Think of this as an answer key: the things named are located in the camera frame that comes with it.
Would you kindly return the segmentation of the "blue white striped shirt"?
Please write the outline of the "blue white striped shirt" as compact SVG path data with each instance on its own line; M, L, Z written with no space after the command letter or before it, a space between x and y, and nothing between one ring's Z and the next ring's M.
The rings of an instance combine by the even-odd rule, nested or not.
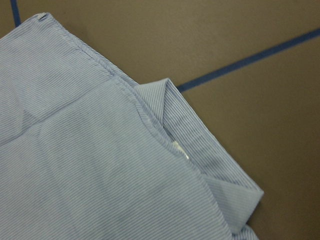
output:
M170 79L39 13L0 40L3 240L255 240L263 190Z

